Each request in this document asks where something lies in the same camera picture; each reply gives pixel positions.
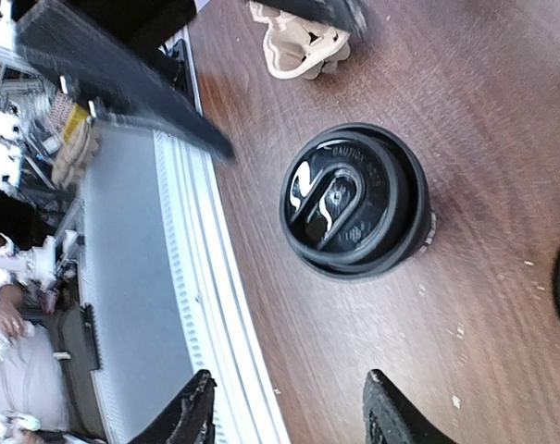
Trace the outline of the black coffee cup lid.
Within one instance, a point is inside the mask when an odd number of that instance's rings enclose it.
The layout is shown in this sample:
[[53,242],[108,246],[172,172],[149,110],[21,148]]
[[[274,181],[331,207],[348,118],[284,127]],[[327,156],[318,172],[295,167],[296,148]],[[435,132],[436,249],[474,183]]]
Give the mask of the black coffee cup lid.
[[287,242],[310,268],[351,280],[389,272],[433,242],[425,171],[391,131],[369,123],[326,129],[287,169],[280,195]]

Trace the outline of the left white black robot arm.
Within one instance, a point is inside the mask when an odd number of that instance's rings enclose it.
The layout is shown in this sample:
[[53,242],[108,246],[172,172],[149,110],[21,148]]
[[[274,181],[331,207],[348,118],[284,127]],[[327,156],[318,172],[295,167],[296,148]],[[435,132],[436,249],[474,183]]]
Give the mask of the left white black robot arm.
[[102,100],[104,121],[232,159],[228,137],[174,91],[177,61],[160,49],[197,13],[194,1],[15,1],[14,48],[54,84],[73,80],[80,105]]

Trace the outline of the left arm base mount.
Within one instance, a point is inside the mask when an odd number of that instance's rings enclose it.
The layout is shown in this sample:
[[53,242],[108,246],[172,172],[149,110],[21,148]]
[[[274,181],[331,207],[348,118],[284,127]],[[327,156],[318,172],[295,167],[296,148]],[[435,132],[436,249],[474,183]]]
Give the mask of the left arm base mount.
[[168,59],[173,61],[173,73],[169,74],[171,87],[175,91],[183,93],[192,106],[198,112],[202,112],[193,57],[190,55],[187,41],[179,38],[171,46],[163,44],[161,50]]

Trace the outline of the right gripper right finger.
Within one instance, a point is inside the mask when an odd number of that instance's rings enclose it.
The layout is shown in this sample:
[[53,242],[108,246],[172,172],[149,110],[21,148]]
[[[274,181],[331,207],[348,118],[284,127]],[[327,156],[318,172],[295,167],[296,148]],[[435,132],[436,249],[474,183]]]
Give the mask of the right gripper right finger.
[[363,415],[366,443],[454,444],[379,369],[367,373]]

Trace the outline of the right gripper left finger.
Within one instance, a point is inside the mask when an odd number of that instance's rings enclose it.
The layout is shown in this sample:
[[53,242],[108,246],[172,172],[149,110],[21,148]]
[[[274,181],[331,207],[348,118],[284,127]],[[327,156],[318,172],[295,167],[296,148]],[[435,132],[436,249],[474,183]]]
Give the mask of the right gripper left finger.
[[214,443],[215,388],[211,373],[199,370],[130,444]]

